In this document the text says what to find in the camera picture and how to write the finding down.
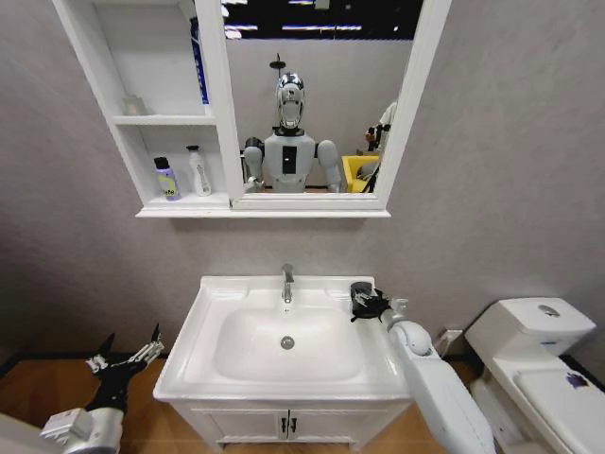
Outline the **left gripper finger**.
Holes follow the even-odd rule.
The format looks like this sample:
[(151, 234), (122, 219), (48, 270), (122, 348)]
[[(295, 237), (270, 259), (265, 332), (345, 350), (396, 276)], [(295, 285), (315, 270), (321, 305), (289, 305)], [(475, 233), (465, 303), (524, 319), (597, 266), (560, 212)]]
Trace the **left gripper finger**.
[(111, 333), (98, 347), (97, 351), (85, 360), (85, 363), (90, 368), (93, 375), (106, 369), (109, 366), (109, 353), (112, 349), (112, 344), (115, 339), (115, 334)]
[(162, 343), (162, 330), (160, 324), (157, 323), (153, 329), (150, 341), (143, 345), (136, 353), (130, 356), (126, 363), (128, 365), (143, 365), (147, 367), (153, 362), (164, 350)]

